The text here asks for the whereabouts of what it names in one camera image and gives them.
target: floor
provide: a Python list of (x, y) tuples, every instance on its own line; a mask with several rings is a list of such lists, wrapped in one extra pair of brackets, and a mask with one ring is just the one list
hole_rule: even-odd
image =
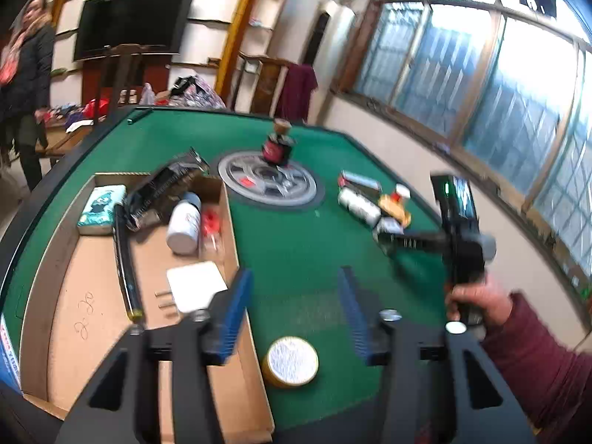
[[(43, 175), (51, 169), (49, 159), (41, 159)], [(0, 172), (0, 239), (19, 210), (20, 203), (30, 195), (19, 160)]]

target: maroon cloth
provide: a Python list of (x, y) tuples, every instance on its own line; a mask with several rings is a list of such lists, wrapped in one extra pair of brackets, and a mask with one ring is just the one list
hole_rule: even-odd
[(310, 65), (290, 64), (275, 116), (290, 122), (309, 119), (310, 94), (319, 86)]
[(541, 443), (592, 442), (592, 355), (560, 346), (522, 294), (511, 298), (510, 318), (487, 330), (483, 348)]

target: gray bottle cap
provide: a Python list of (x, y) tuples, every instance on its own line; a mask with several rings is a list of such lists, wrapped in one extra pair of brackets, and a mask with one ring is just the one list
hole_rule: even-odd
[(181, 197), (181, 200), (188, 202), (201, 212), (201, 200), (193, 192), (185, 192)]

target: dark pants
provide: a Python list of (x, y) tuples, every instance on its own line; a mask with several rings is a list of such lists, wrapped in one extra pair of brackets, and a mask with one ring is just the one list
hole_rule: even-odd
[(8, 118), (4, 122), (4, 129), (5, 144), (10, 148), (14, 139), (14, 150), (20, 154), (21, 167), (23, 167), (27, 185), (29, 190), (33, 191), (43, 178), (39, 157), (35, 153), (35, 145), (44, 128), (37, 125), (33, 115), (21, 115)]

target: person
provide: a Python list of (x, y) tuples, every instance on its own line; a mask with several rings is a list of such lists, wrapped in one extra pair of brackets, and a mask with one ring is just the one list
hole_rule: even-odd
[(488, 275), (483, 283), (457, 285), (446, 295), (448, 317), (458, 303), (483, 309), (482, 347), (501, 372), (544, 444), (590, 442), (592, 354), (557, 343), (520, 292), (505, 292)]
[(30, 0), (23, 27), (15, 31), (0, 68), (2, 146), (20, 154), (31, 191), (41, 181), (41, 165), (35, 153), (37, 140), (47, 146), (45, 127), (40, 124), (49, 107), (51, 61), (55, 32), (47, 0)]

